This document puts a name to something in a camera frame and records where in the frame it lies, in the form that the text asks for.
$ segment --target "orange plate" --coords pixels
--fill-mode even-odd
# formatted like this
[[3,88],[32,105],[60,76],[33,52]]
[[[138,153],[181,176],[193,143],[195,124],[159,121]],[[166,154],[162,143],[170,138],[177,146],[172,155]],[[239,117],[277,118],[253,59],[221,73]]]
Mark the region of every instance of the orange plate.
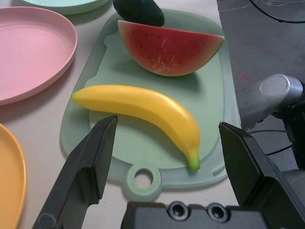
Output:
[[0,124],[0,228],[15,229],[25,200],[27,172],[21,147]]

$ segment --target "screw hole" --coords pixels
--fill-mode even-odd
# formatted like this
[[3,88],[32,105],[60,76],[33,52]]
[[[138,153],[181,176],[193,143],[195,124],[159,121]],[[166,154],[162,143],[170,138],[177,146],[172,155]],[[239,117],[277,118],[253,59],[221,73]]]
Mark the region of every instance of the screw hole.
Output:
[[168,206],[167,212],[176,221],[184,221],[189,217],[188,207],[180,201],[172,202]]
[[173,206],[173,213],[176,216],[183,216],[185,214],[184,208],[183,206],[181,206],[180,204],[176,204]]
[[220,207],[213,207],[212,214],[218,219],[221,219],[224,217],[224,211]]

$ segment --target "pink plate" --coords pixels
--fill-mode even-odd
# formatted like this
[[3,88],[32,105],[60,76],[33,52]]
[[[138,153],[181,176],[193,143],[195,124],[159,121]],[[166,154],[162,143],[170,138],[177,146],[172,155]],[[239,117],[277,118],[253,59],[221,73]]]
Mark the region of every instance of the pink plate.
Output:
[[50,10],[0,9],[0,105],[28,98],[54,83],[73,61],[77,33]]

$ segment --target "plastic plate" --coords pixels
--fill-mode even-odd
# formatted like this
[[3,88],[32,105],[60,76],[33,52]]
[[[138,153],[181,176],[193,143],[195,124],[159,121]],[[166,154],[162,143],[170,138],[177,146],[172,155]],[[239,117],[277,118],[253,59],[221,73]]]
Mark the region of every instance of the plastic plate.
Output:
[[15,229],[22,214],[27,173],[22,149],[14,135],[0,124],[0,222]]
[[108,0],[23,0],[35,7],[46,8],[60,14],[84,13],[104,5]]
[[77,33],[50,10],[0,9],[0,105],[30,97],[60,78],[73,61]]

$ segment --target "yellow banana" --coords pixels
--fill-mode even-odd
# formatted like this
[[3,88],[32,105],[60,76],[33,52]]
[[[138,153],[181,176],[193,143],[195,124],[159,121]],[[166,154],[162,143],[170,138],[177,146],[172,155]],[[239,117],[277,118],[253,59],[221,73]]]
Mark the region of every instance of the yellow banana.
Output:
[[162,129],[184,153],[190,169],[200,168],[200,130],[192,115],[172,98],[145,88],[126,85],[96,85],[72,94],[86,109],[130,115]]

